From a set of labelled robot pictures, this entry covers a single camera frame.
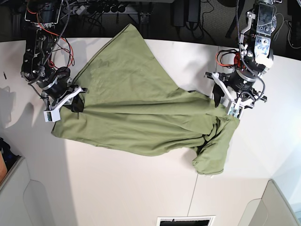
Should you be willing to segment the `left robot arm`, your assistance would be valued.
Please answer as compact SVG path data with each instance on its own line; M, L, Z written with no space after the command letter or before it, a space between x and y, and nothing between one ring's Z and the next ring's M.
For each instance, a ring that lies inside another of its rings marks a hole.
M256 0L246 13L246 27L240 29L239 18L244 2L236 1L232 24L238 33L238 49L220 50L215 55L217 64L232 69L232 72L206 73L207 78L214 81L216 107L225 98L229 102L229 112L240 113L245 108L253 108L259 100L267 101L262 75L273 66L271 41L277 26L274 3L273 0Z

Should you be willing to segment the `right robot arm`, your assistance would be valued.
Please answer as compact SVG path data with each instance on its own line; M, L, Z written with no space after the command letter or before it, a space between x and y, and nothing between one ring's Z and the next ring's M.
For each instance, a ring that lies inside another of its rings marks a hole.
M87 88L80 88L73 84L70 77L70 66L74 65L74 54L71 45L64 51L69 55L66 66L58 68L52 61L52 54L61 50L59 41L66 42L63 28L55 31L60 19L62 8L66 8L66 16L71 15L70 4L66 0L29 0L26 3L24 19L26 27L26 45L21 67L21 76L30 87L37 85L41 92L35 93L42 99L47 110L57 107L60 103L74 113L84 110L84 103L79 94L74 97L72 92L87 92Z

